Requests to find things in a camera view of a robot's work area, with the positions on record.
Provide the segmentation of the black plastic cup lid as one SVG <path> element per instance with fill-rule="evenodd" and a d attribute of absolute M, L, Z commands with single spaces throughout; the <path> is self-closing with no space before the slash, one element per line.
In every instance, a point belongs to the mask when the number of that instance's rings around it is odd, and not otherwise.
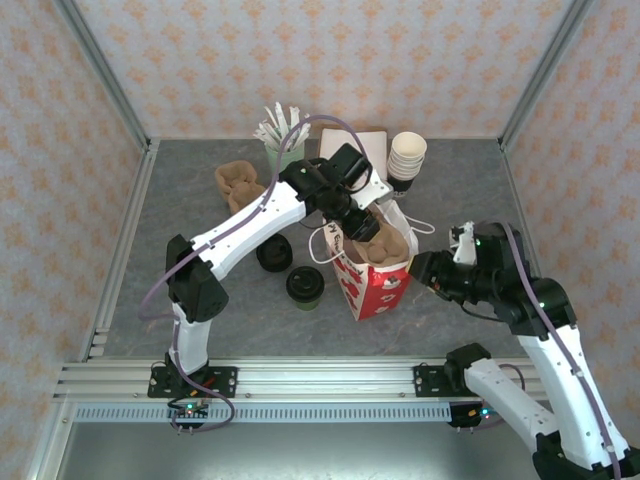
<path fill-rule="evenodd" d="M 325 281 L 322 273 L 311 266 L 297 267 L 288 275 L 286 292 L 295 302 L 311 303 L 324 293 Z"/>

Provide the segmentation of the grey metal panel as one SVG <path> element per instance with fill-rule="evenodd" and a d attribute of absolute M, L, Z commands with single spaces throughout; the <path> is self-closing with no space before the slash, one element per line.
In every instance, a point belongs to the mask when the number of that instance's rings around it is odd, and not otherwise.
<path fill-rule="evenodd" d="M 249 424 L 179 435 L 165 424 L 73 427 L 58 480 L 539 480 L 505 426 Z"/>

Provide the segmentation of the aluminium frame leg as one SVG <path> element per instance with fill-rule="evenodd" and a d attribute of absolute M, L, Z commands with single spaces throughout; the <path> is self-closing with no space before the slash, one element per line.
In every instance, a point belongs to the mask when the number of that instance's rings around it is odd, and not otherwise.
<path fill-rule="evenodd" d="M 64 401 L 51 406 L 26 476 L 27 480 L 57 479 L 76 411 L 75 402 Z"/>

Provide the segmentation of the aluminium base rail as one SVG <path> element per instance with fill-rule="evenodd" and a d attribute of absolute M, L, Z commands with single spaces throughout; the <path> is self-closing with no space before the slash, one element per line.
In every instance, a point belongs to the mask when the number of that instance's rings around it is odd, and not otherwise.
<path fill-rule="evenodd" d="M 523 385 L 536 400 L 553 400 L 565 393 L 580 394 L 579 380 L 568 364 L 556 359 L 545 367 L 528 358 L 500 358 L 504 375 Z M 212 360 L 213 366 L 236 367 L 233 401 L 338 402 L 391 401 L 415 398 L 413 367 L 443 365 L 441 358 L 390 357 L 238 357 Z M 147 396 L 153 358 L 92 358 L 62 367 L 53 390 L 56 401 L 161 402 Z"/>

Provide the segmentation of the aluminium frame post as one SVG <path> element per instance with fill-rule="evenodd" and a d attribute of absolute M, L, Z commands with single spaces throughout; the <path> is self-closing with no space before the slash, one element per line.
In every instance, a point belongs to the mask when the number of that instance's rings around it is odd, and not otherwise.
<path fill-rule="evenodd" d="M 151 143 L 150 137 L 142 126 L 124 88 L 111 68 L 106 54 L 100 47 L 77 1 L 52 1 L 79 43 L 81 50 L 106 90 L 107 95 L 114 104 L 134 142 L 142 151 L 147 151 Z"/>
<path fill-rule="evenodd" d="M 506 152 L 516 141 L 521 128 L 595 1 L 571 0 L 568 10 L 519 97 L 502 134 L 497 138 L 502 152 Z"/>

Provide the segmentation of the aluminium table side rail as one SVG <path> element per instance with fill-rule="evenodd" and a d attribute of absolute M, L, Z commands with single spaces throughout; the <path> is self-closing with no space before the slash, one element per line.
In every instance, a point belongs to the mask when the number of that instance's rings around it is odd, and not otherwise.
<path fill-rule="evenodd" d="M 523 243 L 526 250 L 526 258 L 529 260 L 531 264 L 531 271 L 534 274 L 539 274 L 540 273 L 539 262 L 535 252 L 533 242 L 532 242 L 532 237 L 530 235 L 530 231 L 527 225 L 527 221 L 525 218 L 525 211 L 524 211 L 523 203 L 521 201 L 521 198 L 518 192 L 516 178 L 514 175 L 514 169 L 510 162 L 509 152 L 507 150 L 506 144 L 502 142 L 501 139 L 499 139 L 498 145 L 499 145 L 502 160 L 505 166 L 508 182 L 514 197 L 517 216 L 521 226 L 521 235 L 523 237 Z"/>
<path fill-rule="evenodd" d="M 79 356 L 81 362 L 103 355 L 160 143 L 159 138 L 152 138 L 143 149 L 121 218 L 103 290 Z"/>

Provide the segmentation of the black printed paper cup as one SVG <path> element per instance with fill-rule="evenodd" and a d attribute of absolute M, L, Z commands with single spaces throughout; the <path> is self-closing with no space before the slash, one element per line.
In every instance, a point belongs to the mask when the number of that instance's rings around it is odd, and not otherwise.
<path fill-rule="evenodd" d="M 387 182 L 393 188 L 394 197 L 403 198 L 407 195 L 407 192 L 409 191 L 415 180 L 416 177 L 404 178 L 389 174 Z"/>

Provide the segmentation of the white red paper bag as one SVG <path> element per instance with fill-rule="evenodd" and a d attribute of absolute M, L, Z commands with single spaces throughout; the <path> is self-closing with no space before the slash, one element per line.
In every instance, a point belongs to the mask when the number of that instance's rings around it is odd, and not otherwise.
<path fill-rule="evenodd" d="M 413 226 L 413 220 L 405 215 L 398 203 L 390 200 L 381 205 L 374 204 L 372 213 L 379 223 L 393 225 L 401 232 L 409 245 L 409 258 L 388 267 L 373 267 L 365 263 L 355 251 L 352 240 L 348 239 L 335 222 L 331 222 L 317 231 L 322 235 L 326 255 L 314 258 L 319 265 L 330 264 L 336 274 L 339 286 L 349 308 L 357 321 L 362 321 L 397 307 L 411 277 L 407 267 L 411 258 L 418 253 L 417 234 L 430 235 L 435 227 L 419 221 Z"/>

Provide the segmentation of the mint green holder cup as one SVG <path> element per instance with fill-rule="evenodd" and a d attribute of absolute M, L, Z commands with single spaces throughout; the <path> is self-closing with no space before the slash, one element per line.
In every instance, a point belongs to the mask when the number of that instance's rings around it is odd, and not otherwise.
<path fill-rule="evenodd" d="M 278 161 L 278 151 L 271 148 L 268 144 L 265 145 L 268 163 L 273 174 L 280 173 L 289 164 L 303 160 L 305 158 L 305 144 L 300 144 L 293 151 L 286 151 L 282 154 L 281 160 Z"/>

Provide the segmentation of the small electronics board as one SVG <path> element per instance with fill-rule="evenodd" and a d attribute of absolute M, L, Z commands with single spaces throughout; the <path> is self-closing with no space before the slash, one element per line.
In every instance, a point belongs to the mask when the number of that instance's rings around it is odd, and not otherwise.
<path fill-rule="evenodd" d="M 178 433 L 195 433 L 204 427 L 209 417 L 208 405 L 201 400 L 175 398 L 167 402 L 170 425 Z"/>
<path fill-rule="evenodd" d="M 498 413 L 482 401 L 452 402 L 450 414 L 448 425 L 458 432 L 473 433 L 505 424 Z"/>

